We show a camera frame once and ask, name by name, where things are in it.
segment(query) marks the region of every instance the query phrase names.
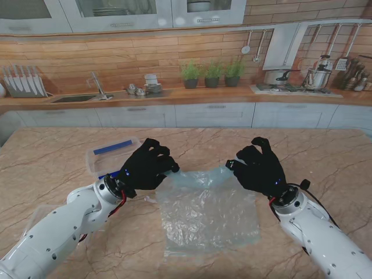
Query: black glove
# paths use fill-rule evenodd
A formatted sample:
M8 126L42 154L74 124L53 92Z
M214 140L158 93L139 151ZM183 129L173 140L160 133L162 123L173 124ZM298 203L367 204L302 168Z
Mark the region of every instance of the black glove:
M247 146L237 153L237 157L246 165L229 160L226 166L234 171L234 175L245 189L260 192L268 197L281 197L289 186L278 157L271 150L268 139L257 137L252 140L252 144L260 146L262 153L253 145Z
M148 138L125 162L116 177L131 189L153 190L166 178L166 171L178 172L168 147Z

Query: marble countertop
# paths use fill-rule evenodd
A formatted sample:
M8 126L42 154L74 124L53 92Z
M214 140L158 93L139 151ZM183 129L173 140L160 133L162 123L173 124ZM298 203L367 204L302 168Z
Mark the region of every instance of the marble countertop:
M372 258L372 142L359 130L203 128L23 128L0 151L0 258L17 242L38 205L62 204L68 193L93 183L85 151L134 135L156 138L184 171L223 164L255 136L267 137L287 181L310 190L340 227ZM280 228L259 195L262 239L244 248L199 259L164 259L158 204L138 191L50 278L324 278L300 246Z

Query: red wire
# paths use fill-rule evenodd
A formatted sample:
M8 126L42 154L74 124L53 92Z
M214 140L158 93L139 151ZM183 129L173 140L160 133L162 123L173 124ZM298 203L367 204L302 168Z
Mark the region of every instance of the red wire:
M114 213L116 213L124 204L125 204L125 202L127 201L127 196L124 194L124 191L122 190L121 191L121 194L123 195L123 200L121 201L121 203L117 206L117 208L116 209L114 209L113 211L111 211L110 212L110 214L109 214L109 217L112 215L112 214L114 214ZM79 240L79 242L81 242L81 241L83 241L84 239L86 239L86 237L88 236L88 234L84 234L81 238L80 238L80 240Z
M112 215L112 214L114 214L114 213L116 213L124 204L125 204L125 202L127 201L127 196L124 194L124 191L122 190L121 191L121 194L123 195L123 200L121 201L121 203L117 206L117 208L116 209L114 209L113 211L111 211L110 212L110 214L109 214L109 217Z
M271 198L271 200L269 201L269 205L271 205L274 202L274 200L276 200L276 197Z

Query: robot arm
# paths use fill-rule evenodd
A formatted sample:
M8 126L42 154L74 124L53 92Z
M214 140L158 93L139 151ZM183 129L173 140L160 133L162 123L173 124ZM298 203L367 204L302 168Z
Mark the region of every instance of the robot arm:
M297 188L290 190L291 201L273 203L282 229L304 247L327 278L371 279L371 260L330 222L327 211Z
M45 278L75 250L80 235L98 230L125 197L109 176L67 197L67 204L37 223L0 261L0 279Z
M178 164L170 151L146 139L121 168L117 178L103 179L69 193L67 204L50 212L0 260L0 279L42 279L76 248L81 235L100 229L135 189L155 189Z
M372 279L372 262L364 252L330 223L330 216L321 205L310 201L293 184L287 184L269 141L258 137L252 143L260 146L262 153L253 145L247 146L237 153L238 160L226 163L242 186L269 198L283 230L304 248L326 278ZM307 189L309 185L299 187Z

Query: potted plant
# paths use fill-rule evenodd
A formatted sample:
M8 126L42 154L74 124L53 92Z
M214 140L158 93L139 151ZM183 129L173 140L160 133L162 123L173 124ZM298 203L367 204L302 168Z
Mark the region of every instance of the potted plant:
M244 65L241 61L234 61L227 65L225 72L225 85L227 87L236 87L243 72Z
M216 88L220 81L220 76L223 72L223 67L220 62L211 61L209 66L204 69L205 72L205 86L209 88Z
M190 60L188 64L183 64L181 66L181 75L184 79L185 88L194 89L198 85L200 68L193 60Z

